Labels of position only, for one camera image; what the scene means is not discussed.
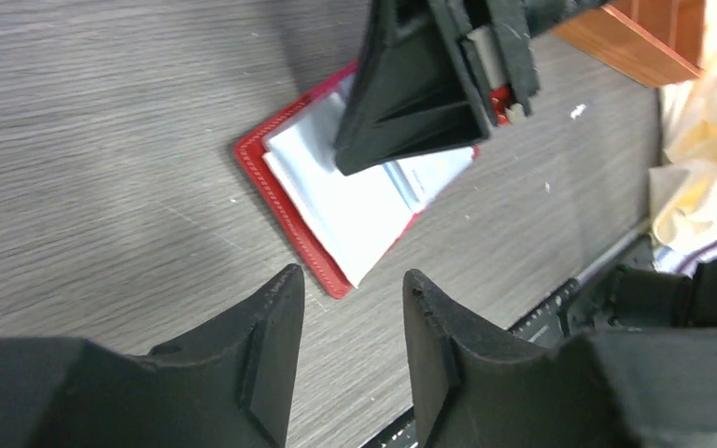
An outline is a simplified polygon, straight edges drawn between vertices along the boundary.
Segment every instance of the gray wooden table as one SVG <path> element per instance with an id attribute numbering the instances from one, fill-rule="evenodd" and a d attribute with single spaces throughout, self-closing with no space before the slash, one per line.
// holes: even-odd
<path id="1" fill-rule="evenodd" d="M 143 353 L 297 260 L 230 145 L 350 62 L 366 9 L 0 2 L 0 336 Z M 654 92 L 556 38 L 534 48 L 536 117 L 485 144 L 359 290 L 334 301 L 307 277 L 289 446 L 358 446 L 410 405 L 405 270 L 509 325 L 646 213 Z"/>

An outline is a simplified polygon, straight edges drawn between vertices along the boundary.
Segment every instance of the red component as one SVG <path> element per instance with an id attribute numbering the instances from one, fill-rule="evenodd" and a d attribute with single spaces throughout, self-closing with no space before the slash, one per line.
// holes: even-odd
<path id="1" fill-rule="evenodd" d="M 493 106 L 496 117 L 499 119 L 499 126 L 510 124 L 510 120 L 507 119 L 507 109 L 515 103 L 513 91 L 510 90 L 510 86 L 499 87 L 490 92 L 489 96 L 490 104 Z"/>
<path id="2" fill-rule="evenodd" d="M 267 149 L 263 140 L 266 135 L 281 127 L 288 119 L 293 118 L 305 107 L 329 94 L 336 88 L 339 81 L 355 71 L 356 64 L 351 63 L 307 92 L 298 101 L 286 106 L 274 117 L 262 123 L 243 137 L 234 147 L 235 158 L 243 167 L 251 183 L 262 195 L 262 199 L 268 203 L 290 243 L 320 282 L 320 285 L 326 290 L 326 293 L 334 299 L 344 297 L 353 289 L 353 286 L 347 281 L 336 261 L 317 240 L 312 231 L 309 230 L 306 223 L 303 222 L 301 214 L 298 213 L 284 188 L 276 180 L 268 165 L 265 164 L 262 155 L 267 152 Z M 479 149 L 475 147 L 474 158 L 478 155 Z M 414 215 L 405 231 L 411 228 L 417 217 L 418 214 Z"/>

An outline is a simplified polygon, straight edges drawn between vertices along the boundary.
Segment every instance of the brown box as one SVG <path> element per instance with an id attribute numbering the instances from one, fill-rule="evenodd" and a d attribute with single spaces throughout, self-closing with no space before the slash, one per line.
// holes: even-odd
<path id="1" fill-rule="evenodd" d="M 706 0 L 619 0 L 554 33 L 649 87 L 695 79 Z"/>

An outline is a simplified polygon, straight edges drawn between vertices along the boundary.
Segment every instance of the crumpled paper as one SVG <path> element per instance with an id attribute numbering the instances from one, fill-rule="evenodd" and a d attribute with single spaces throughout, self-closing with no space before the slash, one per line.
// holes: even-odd
<path id="1" fill-rule="evenodd" d="M 664 166 L 650 171 L 653 235 L 682 253 L 717 239 L 717 1 L 708 5 L 705 73 L 661 90 Z"/>

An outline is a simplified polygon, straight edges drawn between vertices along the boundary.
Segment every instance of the red edge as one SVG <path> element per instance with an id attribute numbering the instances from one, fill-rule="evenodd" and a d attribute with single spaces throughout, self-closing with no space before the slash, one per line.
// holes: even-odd
<path id="1" fill-rule="evenodd" d="M 353 286 L 347 281 L 347 278 L 344 276 L 344 273 L 336 261 L 334 261 L 323 245 L 317 240 L 312 231 L 309 230 L 306 223 L 303 222 L 301 214 L 298 213 L 295 205 L 285 193 L 284 188 L 279 184 L 273 173 L 271 173 L 271 170 L 265 164 L 262 155 L 267 152 L 267 149 L 262 143 L 262 140 L 265 135 L 272 133 L 284 124 L 285 121 L 294 117 L 315 100 L 332 91 L 342 79 L 355 71 L 356 63 L 353 62 L 329 77 L 323 83 L 311 89 L 296 102 L 280 110 L 278 114 L 242 138 L 234 147 L 235 158 L 243 167 L 251 183 L 254 184 L 262 195 L 262 198 L 270 206 L 271 211 L 282 226 L 290 243 L 295 247 L 299 255 L 301 255 L 303 261 L 320 282 L 320 285 L 326 290 L 326 293 L 334 299 L 343 298 L 353 289 Z M 476 159 L 477 156 L 479 156 L 479 148 L 474 147 L 474 158 Z M 408 224 L 403 233 L 414 225 L 419 215 L 418 213 L 414 215 L 411 219 L 411 223 Z"/>

